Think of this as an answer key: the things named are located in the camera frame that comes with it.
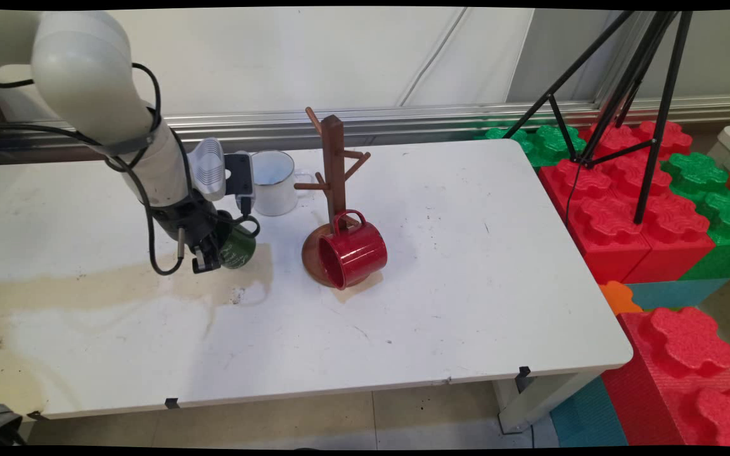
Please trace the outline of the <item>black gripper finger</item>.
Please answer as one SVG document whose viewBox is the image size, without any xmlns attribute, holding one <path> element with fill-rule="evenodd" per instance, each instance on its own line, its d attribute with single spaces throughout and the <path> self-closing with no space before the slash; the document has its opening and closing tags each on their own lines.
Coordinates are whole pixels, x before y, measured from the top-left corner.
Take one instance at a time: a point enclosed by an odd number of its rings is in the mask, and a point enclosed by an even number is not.
<svg viewBox="0 0 730 456">
<path fill-rule="evenodd" d="M 221 267 L 219 248 L 214 244 L 199 244 L 192 246 L 191 253 L 194 259 L 191 261 L 192 272 L 202 274 L 211 272 Z"/>
</svg>

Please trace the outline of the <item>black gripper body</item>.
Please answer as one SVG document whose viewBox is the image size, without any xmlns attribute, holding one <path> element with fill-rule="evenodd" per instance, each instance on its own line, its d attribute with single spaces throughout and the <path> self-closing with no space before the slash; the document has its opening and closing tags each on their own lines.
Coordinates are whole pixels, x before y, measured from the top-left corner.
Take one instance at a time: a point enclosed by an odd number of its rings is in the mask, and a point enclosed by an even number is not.
<svg viewBox="0 0 730 456">
<path fill-rule="evenodd" d="M 151 216 L 172 239 L 179 239 L 179 229 L 184 230 L 188 248 L 203 254 L 217 253 L 229 236 L 229 226 L 219 217 L 229 219 L 231 214 L 218 210 L 214 203 L 205 198 L 184 199 L 177 204 L 151 208 Z"/>
</svg>

